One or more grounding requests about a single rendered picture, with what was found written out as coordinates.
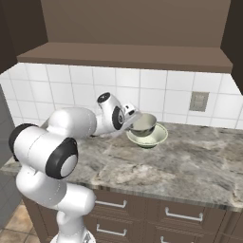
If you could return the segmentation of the brown cupboard door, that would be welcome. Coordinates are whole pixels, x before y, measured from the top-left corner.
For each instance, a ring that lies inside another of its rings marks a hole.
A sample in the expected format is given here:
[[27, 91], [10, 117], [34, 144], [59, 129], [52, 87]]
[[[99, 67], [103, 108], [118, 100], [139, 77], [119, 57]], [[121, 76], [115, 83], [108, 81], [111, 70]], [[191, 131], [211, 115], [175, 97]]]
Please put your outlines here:
[[214, 243], [243, 243], [243, 213], [225, 214]]

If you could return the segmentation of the brown drawer front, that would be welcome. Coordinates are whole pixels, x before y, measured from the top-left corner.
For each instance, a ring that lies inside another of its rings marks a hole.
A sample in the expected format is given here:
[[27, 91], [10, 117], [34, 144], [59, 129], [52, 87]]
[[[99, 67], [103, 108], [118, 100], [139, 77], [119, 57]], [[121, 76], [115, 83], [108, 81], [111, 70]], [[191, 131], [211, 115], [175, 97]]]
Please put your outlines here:
[[97, 197], [97, 200], [99, 201], [106, 201], [118, 204], [123, 204], [124, 200], [127, 201], [127, 205], [123, 209], [95, 204], [95, 207], [92, 211], [92, 214], [94, 215], [105, 215], [114, 218], [145, 218], [146, 200], [141, 196], [131, 196], [127, 194], [102, 190], [95, 190], [94, 193]]
[[160, 243], [161, 236], [174, 237], [176, 243], [214, 243], [215, 234], [195, 233], [172, 228], [155, 228], [154, 243]]
[[[170, 213], [179, 215], [198, 217], [200, 213], [203, 213], [203, 221], [198, 222], [167, 216], [165, 214], [165, 207], [169, 207]], [[161, 200], [158, 206], [157, 222], [167, 223], [170, 226], [177, 226], [179, 228], [215, 233], [219, 229], [224, 215], [225, 212], [220, 209]]]
[[[103, 215], [86, 215], [84, 217], [86, 228], [94, 235], [97, 243], [142, 243], [143, 222], [133, 219], [119, 219]], [[96, 226], [100, 224], [102, 229], [122, 233], [127, 230], [125, 237], [97, 233]]]

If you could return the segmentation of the open brown wall cabinet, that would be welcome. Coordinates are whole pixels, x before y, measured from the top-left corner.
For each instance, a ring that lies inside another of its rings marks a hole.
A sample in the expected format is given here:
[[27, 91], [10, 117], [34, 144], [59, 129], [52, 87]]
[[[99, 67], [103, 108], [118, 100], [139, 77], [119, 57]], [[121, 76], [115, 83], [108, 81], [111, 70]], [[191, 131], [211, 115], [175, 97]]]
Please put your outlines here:
[[23, 63], [229, 73], [231, 0], [41, 0], [47, 39]]

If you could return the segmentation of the grey wall outlet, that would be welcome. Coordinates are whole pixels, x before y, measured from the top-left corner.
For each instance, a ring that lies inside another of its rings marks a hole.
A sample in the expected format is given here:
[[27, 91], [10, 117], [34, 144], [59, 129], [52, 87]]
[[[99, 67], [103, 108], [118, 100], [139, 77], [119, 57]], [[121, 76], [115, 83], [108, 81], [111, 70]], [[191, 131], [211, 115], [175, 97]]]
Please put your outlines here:
[[208, 92], [192, 92], [190, 101], [190, 110], [204, 112], [206, 110], [207, 101], [209, 98]]

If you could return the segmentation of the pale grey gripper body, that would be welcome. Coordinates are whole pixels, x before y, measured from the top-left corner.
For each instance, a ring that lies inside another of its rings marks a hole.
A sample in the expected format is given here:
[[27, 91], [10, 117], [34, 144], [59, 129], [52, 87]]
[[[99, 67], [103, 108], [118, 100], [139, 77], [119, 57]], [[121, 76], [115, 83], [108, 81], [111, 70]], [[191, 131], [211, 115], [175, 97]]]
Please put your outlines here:
[[130, 110], [125, 113], [124, 116], [124, 128], [128, 129], [134, 122], [136, 122], [142, 116], [138, 110]]

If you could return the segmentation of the large pale green bowl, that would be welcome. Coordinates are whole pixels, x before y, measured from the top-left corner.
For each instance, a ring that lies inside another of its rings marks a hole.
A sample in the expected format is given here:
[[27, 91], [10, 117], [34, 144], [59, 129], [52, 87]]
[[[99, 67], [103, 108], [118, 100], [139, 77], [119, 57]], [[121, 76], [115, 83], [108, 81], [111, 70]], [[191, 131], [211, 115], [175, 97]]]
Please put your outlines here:
[[168, 138], [168, 131], [163, 125], [157, 123], [154, 131], [146, 137], [138, 137], [131, 131], [127, 132], [126, 136], [137, 146], [148, 149], [164, 142]]

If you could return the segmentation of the brown cabinet door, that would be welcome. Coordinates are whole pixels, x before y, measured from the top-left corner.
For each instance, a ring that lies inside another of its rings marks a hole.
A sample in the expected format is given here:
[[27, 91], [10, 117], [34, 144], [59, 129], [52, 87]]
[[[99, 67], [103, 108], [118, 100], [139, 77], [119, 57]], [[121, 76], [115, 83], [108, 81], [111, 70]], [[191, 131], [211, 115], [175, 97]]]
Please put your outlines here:
[[16, 54], [0, 0], [0, 74], [17, 64]]
[[243, 0], [231, 0], [220, 48], [233, 64], [231, 75], [243, 95]]

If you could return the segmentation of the small grey bowl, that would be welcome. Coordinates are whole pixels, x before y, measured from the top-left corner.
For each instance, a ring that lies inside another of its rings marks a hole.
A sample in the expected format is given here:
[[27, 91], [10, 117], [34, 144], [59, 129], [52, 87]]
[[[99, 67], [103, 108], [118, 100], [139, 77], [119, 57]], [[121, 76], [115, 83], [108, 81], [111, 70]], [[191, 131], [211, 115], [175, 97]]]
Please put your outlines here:
[[138, 137], [149, 136], [155, 129], [157, 118], [154, 115], [143, 113], [141, 117], [130, 126], [130, 131]]

